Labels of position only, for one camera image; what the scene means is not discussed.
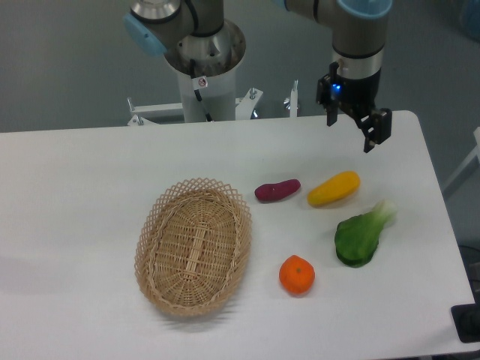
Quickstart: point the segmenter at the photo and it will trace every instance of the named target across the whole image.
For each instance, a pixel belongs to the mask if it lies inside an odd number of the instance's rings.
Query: yellow bell pepper
[[[308,194],[307,201],[312,206],[333,203],[355,193],[359,186],[360,178],[355,171],[341,172],[315,187]]]

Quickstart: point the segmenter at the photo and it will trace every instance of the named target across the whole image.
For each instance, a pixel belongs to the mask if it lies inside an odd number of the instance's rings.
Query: purple sweet potato
[[[255,190],[255,197],[262,203],[272,203],[285,199],[300,188],[300,181],[296,178],[282,181],[277,184],[263,184]]]

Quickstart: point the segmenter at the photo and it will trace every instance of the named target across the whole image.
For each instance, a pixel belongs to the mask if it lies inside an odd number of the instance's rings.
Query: wicker basket
[[[157,200],[136,248],[140,290],[159,309],[194,316],[219,308],[242,278],[251,215],[242,195],[207,178],[183,181]]]

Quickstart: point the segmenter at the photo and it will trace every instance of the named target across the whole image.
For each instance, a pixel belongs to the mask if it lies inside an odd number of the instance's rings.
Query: green vegetable
[[[369,263],[377,249],[383,227],[396,214],[397,206],[392,201],[382,200],[372,211],[339,223],[335,233],[338,259],[353,268]]]

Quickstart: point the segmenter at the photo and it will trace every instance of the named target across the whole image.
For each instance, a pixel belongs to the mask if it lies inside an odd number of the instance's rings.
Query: tangerine
[[[292,255],[280,267],[278,277],[289,293],[301,295],[312,287],[315,270],[307,260]]]

